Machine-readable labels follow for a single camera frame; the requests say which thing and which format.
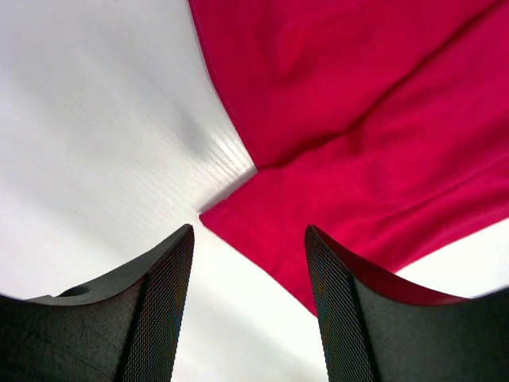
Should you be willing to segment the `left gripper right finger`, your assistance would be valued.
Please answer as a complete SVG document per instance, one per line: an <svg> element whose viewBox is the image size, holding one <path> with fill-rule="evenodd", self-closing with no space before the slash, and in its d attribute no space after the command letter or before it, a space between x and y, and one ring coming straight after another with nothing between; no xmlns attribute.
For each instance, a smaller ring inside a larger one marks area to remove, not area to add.
<svg viewBox="0 0 509 382"><path fill-rule="evenodd" d="M313 225L305 254L331 381L507 380L507 290L461 298L419 286Z"/></svg>

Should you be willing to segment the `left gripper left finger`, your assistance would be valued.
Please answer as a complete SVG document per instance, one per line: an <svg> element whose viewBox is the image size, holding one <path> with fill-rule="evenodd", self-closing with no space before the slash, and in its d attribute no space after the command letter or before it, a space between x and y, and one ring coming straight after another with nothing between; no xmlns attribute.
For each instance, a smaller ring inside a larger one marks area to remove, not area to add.
<svg viewBox="0 0 509 382"><path fill-rule="evenodd" d="M2 296L2 380L171 380L193 248L186 224L57 296Z"/></svg>

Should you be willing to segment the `crimson red t shirt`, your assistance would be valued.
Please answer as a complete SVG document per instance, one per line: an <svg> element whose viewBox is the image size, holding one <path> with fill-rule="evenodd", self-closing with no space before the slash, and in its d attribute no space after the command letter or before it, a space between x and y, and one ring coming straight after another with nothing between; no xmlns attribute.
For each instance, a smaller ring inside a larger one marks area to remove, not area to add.
<svg viewBox="0 0 509 382"><path fill-rule="evenodd" d="M257 170L200 220L307 309L309 225L398 271L507 219L507 2L189 7Z"/></svg>

